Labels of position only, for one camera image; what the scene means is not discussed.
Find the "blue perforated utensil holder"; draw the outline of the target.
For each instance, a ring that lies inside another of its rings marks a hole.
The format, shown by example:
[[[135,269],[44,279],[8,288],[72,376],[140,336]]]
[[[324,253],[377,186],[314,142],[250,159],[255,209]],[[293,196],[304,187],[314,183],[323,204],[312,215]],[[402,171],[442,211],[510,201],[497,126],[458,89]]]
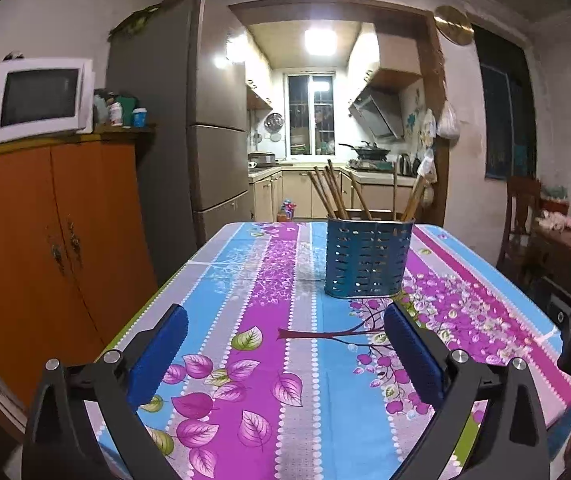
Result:
[[[391,297],[403,284],[413,222],[327,222],[325,292],[334,298]]]

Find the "kitchen window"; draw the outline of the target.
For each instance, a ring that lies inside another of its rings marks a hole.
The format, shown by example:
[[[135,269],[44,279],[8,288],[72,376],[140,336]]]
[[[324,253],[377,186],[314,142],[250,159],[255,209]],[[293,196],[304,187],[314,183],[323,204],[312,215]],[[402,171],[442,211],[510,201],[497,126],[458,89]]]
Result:
[[[290,156],[335,154],[334,76],[287,75],[287,133]]]

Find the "dark wooden dining table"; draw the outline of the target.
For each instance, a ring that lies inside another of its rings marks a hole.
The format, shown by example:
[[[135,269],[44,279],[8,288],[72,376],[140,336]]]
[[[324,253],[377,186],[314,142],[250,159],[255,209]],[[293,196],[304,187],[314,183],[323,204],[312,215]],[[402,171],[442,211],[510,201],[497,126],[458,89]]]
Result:
[[[571,231],[532,229],[528,255],[540,276],[550,278],[571,295]]]

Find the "wooden dining chair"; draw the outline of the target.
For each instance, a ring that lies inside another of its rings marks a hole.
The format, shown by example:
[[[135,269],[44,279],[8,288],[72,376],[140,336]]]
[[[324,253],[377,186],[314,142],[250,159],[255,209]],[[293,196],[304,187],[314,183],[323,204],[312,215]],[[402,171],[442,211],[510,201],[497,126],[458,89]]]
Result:
[[[532,221],[538,216],[540,180],[513,176],[507,181],[505,224],[496,268],[510,281],[518,283],[525,265],[531,238]]]

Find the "floral striped tablecloth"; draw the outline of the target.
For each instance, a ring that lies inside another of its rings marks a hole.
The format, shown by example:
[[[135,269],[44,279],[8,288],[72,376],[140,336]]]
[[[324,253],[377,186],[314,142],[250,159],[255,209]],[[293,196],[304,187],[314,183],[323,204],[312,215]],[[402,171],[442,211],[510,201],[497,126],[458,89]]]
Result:
[[[386,298],[325,293],[322,222],[232,223],[166,282],[113,347],[173,304],[188,334],[139,410],[184,479],[386,479],[433,415],[383,330]],[[571,407],[558,330],[437,226],[412,232],[400,303],[449,348],[528,362],[546,422]]]

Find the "orange wooden cabinet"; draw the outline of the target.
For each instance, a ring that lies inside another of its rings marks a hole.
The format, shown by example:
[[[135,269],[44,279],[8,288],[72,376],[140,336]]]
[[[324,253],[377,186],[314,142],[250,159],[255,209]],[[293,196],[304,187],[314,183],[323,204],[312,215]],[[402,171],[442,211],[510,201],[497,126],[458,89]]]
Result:
[[[152,136],[0,148],[0,379],[24,408],[47,360],[92,361],[158,288],[137,182]]]

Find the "steel electric kettle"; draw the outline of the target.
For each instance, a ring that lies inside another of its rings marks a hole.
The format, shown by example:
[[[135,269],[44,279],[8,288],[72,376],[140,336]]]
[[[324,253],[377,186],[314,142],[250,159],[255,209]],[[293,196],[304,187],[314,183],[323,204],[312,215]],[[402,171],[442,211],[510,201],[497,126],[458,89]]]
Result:
[[[412,177],[412,160],[407,153],[399,154],[397,157],[398,174],[403,177]]]

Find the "dark room window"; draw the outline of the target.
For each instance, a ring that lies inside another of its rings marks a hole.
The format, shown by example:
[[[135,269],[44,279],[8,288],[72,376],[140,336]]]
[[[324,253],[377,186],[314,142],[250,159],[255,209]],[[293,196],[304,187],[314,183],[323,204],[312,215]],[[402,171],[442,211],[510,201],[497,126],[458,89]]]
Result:
[[[525,52],[481,26],[473,29],[485,106],[485,176],[535,177],[536,113]]]

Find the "black wok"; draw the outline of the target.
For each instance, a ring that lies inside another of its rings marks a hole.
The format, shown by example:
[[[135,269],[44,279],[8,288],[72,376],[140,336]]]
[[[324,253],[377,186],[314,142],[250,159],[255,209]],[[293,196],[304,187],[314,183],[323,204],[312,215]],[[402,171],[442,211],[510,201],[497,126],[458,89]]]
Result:
[[[359,160],[386,160],[387,155],[391,153],[387,148],[379,148],[377,144],[369,142],[360,146],[340,143],[340,146],[353,150]]]

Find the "white hanging plastic bag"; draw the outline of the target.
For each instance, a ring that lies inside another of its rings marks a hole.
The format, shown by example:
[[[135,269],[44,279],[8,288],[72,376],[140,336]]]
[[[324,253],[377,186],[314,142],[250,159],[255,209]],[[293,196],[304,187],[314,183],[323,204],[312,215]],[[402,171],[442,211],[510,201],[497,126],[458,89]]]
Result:
[[[460,122],[455,107],[445,101],[441,116],[437,122],[437,135],[446,140],[458,140],[460,136]]]

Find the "steel range hood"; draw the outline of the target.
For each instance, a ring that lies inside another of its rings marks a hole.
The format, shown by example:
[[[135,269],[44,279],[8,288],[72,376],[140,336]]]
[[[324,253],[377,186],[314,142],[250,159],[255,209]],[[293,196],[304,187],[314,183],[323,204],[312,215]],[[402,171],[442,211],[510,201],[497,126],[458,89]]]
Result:
[[[351,103],[349,111],[361,128],[374,139],[389,142],[404,140],[403,115],[396,93],[367,87]]]

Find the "white microwave oven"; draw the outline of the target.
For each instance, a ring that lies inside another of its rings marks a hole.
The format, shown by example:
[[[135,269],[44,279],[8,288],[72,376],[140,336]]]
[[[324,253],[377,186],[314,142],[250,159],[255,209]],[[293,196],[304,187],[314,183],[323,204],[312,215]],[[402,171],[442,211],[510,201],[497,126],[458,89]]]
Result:
[[[90,58],[15,58],[0,63],[0,144],[92,131]]]

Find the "brown tall refrigerator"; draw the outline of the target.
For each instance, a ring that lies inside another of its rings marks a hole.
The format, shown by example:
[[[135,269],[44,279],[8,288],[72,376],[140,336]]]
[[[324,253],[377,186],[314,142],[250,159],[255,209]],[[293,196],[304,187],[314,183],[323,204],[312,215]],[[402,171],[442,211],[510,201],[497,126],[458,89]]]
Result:
[[[251,218],[242,36],[220,0],[163,0],[110,32],[106,86],[134,96],[156,127],[138,185],[160,283]]]

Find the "round gold wall clock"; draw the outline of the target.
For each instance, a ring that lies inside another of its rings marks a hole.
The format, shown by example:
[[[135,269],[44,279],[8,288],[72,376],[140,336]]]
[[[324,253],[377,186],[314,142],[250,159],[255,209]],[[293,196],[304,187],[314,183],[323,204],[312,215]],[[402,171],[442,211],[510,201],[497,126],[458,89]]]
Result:
[[[452,44],[467,47],[474,40],[474,29],[468,18],[454,6],[438,6],[433,11],[437,30]]]

